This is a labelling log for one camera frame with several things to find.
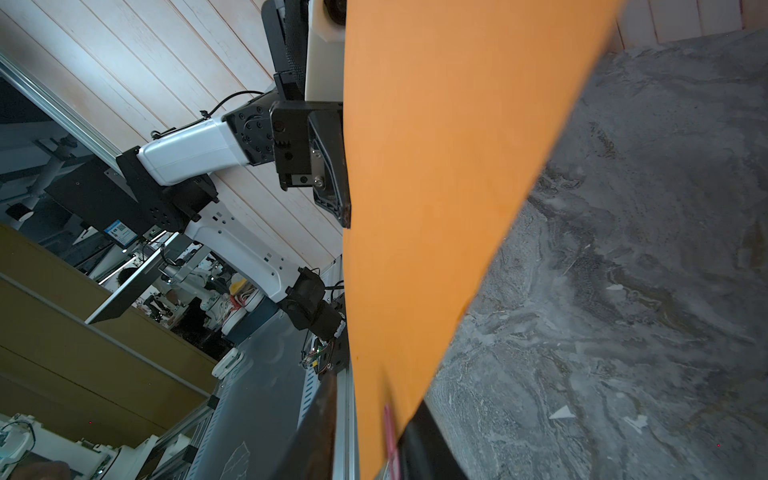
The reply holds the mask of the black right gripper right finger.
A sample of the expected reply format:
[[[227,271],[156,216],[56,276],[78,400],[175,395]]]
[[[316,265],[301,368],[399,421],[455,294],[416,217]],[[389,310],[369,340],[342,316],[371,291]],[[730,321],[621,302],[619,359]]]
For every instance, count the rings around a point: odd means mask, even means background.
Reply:
[[[401,479],[468,479],[425,401],[398,440],[398,458]]]

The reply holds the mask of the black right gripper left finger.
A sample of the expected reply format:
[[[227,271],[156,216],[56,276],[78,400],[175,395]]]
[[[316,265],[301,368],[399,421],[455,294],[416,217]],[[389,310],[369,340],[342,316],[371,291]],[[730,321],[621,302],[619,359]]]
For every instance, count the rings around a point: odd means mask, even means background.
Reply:
[[[331,479],[337,421],[337,376],[326,375],[270,479]]]

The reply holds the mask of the orange paper document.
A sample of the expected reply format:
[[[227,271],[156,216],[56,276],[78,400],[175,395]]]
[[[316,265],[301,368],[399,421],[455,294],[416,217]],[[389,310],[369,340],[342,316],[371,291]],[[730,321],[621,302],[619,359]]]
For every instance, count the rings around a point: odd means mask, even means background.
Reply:
[[[360,473],[386,462],[530,193],[618,1],[352,1],[343,237]]]

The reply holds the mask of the pink paperclip edge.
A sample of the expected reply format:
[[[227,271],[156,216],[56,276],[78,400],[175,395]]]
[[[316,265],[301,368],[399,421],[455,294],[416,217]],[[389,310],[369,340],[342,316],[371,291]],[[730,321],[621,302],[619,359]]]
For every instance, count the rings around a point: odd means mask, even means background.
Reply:
[[[401,479],[399,450],[393,411],[390,405],[384,406],[385,445],[387,452],[387,472],[390,480]]]

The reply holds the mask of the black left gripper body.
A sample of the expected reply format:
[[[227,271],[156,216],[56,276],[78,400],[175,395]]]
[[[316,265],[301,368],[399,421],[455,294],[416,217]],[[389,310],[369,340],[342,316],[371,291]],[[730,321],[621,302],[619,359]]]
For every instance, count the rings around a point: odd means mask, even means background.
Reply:
[[[270,110],[274,158],[282,189],[313,187],[308,116],[315,110],[341,110],[339,102],[278,101]]]

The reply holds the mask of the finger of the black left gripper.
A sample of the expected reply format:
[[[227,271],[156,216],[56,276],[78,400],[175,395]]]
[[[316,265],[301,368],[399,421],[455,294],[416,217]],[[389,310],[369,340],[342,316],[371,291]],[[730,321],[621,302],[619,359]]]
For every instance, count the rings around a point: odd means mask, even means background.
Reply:
[[[344,229],[351,228],[352,205],[341,110],[315,110],[308,116],[315,203]]]

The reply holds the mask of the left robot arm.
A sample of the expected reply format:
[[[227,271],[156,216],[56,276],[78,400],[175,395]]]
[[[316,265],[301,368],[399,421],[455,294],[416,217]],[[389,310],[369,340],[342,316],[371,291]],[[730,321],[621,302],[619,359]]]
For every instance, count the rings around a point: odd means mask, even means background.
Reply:
[[[343,134],[347,5],[343,1],[268,1],[262,22],[275,69],[274,86],[239,108],[204,111],[198,120],[157,132],[125,151],[119,168],[144,215],[186,235],[233,266],[253,287],[233,299],[223,332],[258,312],[284,312],[298,330],[323,343],[346,330],[341,309],[326,300],[320,275],[286,260],[249,231],[220,199],[212,174],[271,163],[283,190],[309,188],[342,227],[352,219]]]

